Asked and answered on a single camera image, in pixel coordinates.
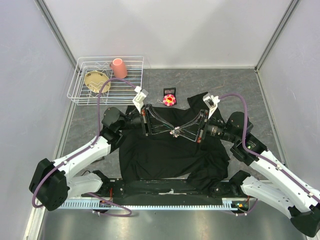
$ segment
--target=white panel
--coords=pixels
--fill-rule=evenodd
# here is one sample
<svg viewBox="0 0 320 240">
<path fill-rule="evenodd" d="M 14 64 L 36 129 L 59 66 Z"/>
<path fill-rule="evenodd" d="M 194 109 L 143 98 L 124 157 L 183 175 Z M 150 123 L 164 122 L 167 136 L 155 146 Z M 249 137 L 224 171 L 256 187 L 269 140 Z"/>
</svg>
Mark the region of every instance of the white panel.
<svg viewBox="0 0 320 240">
<path fill-rule="evenodd" d="M 33 173 L 61 134 L 72 68 L 34 1 L 0 1 L 0 32 L 0 234 L 19 240 Z"/>
<path fill-rule="evenodd" d="M 300 1 L 260 71 L 289 168 L 320 189 L 320 1 Z"/>
<path fill-rule="evenodd" d="M 290 0 L 46 0 L 76 58 L 146 67 L 254 66 Z"/>
</svg>

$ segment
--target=plate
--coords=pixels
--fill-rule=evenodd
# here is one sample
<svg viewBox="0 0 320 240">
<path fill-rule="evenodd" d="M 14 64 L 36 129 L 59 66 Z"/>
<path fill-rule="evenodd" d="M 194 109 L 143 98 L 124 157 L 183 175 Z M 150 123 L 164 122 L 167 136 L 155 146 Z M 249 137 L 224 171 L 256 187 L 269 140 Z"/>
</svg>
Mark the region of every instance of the plate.
<svg viewBox="0 0 320 240">
<path fill-rule="evenodd" d="M 94 93 L 99 93 L 102 85 L 108 81 L 107 75 L 100 71 L 90 71 L 84 76 L 84 84 Z M 110 89 L 111 82 L 108 82 L 101 93 L 105 93 Z"/>
</svg>

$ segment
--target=gray floor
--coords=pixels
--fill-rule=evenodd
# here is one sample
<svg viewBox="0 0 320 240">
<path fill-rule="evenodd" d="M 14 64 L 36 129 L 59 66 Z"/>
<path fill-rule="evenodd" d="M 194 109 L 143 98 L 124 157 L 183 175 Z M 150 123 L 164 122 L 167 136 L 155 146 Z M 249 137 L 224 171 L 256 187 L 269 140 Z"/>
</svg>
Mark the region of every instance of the gray floor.
<svg viewBox="0 0 320 240">
<path fill-rule="evenodd" d="M 248 105 L 253 133 L 278 155 L 262 95 L 252 69 L 153 69 L 145 70 L 143 86 L 149 91 L 147 102 L 160 106 L 162 89 L 177 87 L 178 108 L 188 108 L 187 97 L 205 91 L 213 95 L 229 92 L 242 94 Z M 241 111 L 236 98 L 219 104 L 225 119 Z M 79 148 L 95 136 L 96 107 L 77 106 L 67 137 L 64 153 Z M 108 177 L 121 177 L 118 153 L 90 165 L 89 170 L 102 170 Z M 260 174 L 232 159 L 231 177 L 240 169 Z M 134 211 L 132 217 L 98 217 L 85 210 L 57 209 L 47 212 L 39 240 L 304 240 L 290 220 L 274 208 L 259 202 L 246 217 L 235 217 L 218 211 Z"/>
<path fill-rule="evenodd" d="M 146 69 L 143 73 L 143 88 L 149 95 L 146 103 L 162 107 L 157 102 L 163 97 L 163 88 L 177 88 L 177 102 L 175 106 L 180 109 L 189 108 L 187 98 L 209 92 L 212 95 L 226 93 L 240 93 L 246 100 L 250 121 L 254 124 L 252 133 L 262 141 L 277 157 L 279 157 L 277 145 L 268 119 L 266 107 L 262 98 L 259 84 L 253 69 Z M 126 106 L 116 106 L 125 111 Z M 100 114 L 106 107 L 101 107 Z M 236 97 L 230 97 L 219 103 L 219 109 L 224 119 L 228 119 L 231 113 L 243 111 L 242 104 Z M 72 118 L 69 134 L 66 140 L 64 155 L 76 150 L 91 140 L 97 132 L 97 107 L 76 106 Z M 224 143 L 227 150 L 230 143 Z M 227 151 L 231 161 L 228 172 L 231 178 L 237 171 L 245 170 L 259 179 L 264 176 L 236 160 Z M 85 170 L 101 170 L 110 178 L 121 178 L 118 151 L 108 155 L 105 160 L 95 162 Z"/>
</svg>

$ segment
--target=black cloth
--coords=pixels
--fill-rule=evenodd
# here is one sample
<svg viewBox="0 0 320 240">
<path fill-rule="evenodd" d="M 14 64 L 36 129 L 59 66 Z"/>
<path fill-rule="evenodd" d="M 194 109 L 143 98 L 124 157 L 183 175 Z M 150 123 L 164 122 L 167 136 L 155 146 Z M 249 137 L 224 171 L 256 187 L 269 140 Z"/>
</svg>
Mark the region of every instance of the black cloth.
<svg viewBox="0 0 320 240">
<path fill-rule="evenodd" d="M 189 97 L 189 109 L 155 107 L 155 111 L 175 127 L 191 121 L 201 109 L 208 110 L 201 93 Z M 126 113 L 133 111 L 128 106 Z M 222 119 L 217 109 L 213 116 Z M 230 158 L 219 139 L 209 135 L 199 144 L 169 132 L 144 136 L 141 129 L 123 130 L 125 140 L 119 148 L 119 162 L 124 181 L 175 178 L 190 173 L 187 183 L 207 191 L 228 177 Z"/>
</svg>

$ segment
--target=pink mug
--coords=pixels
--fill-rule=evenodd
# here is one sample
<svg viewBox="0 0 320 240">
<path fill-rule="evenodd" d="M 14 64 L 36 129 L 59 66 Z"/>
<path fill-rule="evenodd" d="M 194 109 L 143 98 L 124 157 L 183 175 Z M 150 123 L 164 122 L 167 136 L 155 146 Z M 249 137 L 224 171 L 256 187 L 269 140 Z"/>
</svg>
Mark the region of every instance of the pink mug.
<svg viewBox="0 0 320 240">
<path fill-rule="evenodd" d="M 121 58 L 116 58 L 110 63 L 110 68 L 113 70 L 114 76 L 119 79 L 124 79 L 127 75 L 127 68 Z"/>
</svg>

